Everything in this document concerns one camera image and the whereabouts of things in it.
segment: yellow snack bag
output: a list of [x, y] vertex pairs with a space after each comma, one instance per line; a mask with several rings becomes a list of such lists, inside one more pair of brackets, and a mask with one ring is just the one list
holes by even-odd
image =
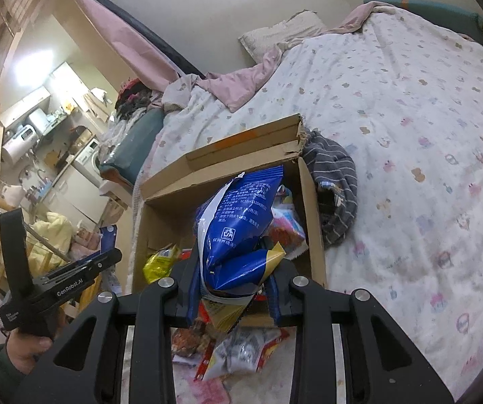
[[170, 270], [180, 256], [180, 248], [173, 244], [151, 255], [142, 268], [148, 284], [170, 275]]

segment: cabinet door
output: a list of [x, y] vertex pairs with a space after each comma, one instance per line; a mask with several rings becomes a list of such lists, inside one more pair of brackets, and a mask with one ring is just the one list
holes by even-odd
[[16, 122], [23, 114], [27, 111], [26, 107], [22, 100], [19, 100], [13, 106], [8, 107], [4, 112], [0, 114], [0, 123], [5, 128], [11, 126], [14, 122]]
[[62, 175], [55, 189], [90, 220], [99, 222], [108, 198], [100, 196], [99, 189], [73, 166], [70, 166]]
[[56, 189], [49, 191], [43, 204], [49, 211], [66, 216], [74, 229], [76, 229], [79, 222], [89, 231], [95, 229], [95, 223], [69, 203], [64, 195], [60, 194]]
[[84, 94], [88, 93], [88, 87], [84, 85], [67, 62], [53, 71], [52, 77], [56, 85], [65, 90], [76, 101], [83, 112], [89, 109], [88, 104], [84, 100]]
[[43, 102], [51, 94], [47, 91], [46, 87], [39, 87], [32, 93], [23, 98], [23, 102], [27, 109], [32, 109], [37, 104]]

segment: faucet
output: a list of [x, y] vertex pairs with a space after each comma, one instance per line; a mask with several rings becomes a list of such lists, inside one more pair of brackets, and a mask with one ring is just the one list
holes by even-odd
[[38, 175], [38, 178], [40, 178], [40, 179], [41, 179], [41, 182], [43, 182], [43, 186], [45, 186], [45, 185], [47, 185], [47, 183], [49, 183], [49, 182], [50, 182], [50, 179], [49, 179], [49, 178], [47, 178], [47, 177], [41, 177], [40, 172], [46, 173], [46, 171], [45, 171], [45, 170], [43, 170], [43, 168], [38, 168], [38, 169], [36, 169], [36, 174]]

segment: water heater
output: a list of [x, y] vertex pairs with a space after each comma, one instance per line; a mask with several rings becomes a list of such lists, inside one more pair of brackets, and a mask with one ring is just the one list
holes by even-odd
[[23, 126], [11, 140], [2, 146], [2, 160], [12, 167], [37, 141], [36, 130], [29, 124]]

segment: human hand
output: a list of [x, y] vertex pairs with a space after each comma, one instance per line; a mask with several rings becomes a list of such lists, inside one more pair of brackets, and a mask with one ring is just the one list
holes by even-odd
[[8, 358], [17, 371], [28, 375], [36, 365], [36, 359], [52, 346], [49, 337], [25, 334], [19, 329], [13, 330], [6, 343]]

